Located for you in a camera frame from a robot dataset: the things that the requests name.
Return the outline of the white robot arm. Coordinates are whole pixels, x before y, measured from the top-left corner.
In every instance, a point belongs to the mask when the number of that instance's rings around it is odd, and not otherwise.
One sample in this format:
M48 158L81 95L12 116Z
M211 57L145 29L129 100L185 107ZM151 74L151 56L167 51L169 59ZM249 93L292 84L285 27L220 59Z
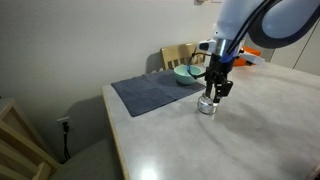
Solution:
M197 45L211 56L203 97L213 104L229 94L227 76L245 37L282 48L301 39L319 16L320 0L223 0L213 38Z

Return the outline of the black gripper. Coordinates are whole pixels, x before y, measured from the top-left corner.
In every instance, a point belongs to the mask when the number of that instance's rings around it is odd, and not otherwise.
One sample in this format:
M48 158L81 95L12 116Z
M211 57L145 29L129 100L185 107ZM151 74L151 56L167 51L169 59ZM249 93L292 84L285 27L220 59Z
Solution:
M223 97L227 97L233 86L233 82L228 79L228 74L233 68L234 58L228 58L227 62L221 62L221 59L221 56L212 54L209 66L206 68L206 90L204 94L207 98L212 99L211 92L213 86L215 86L214 103L219 103Z

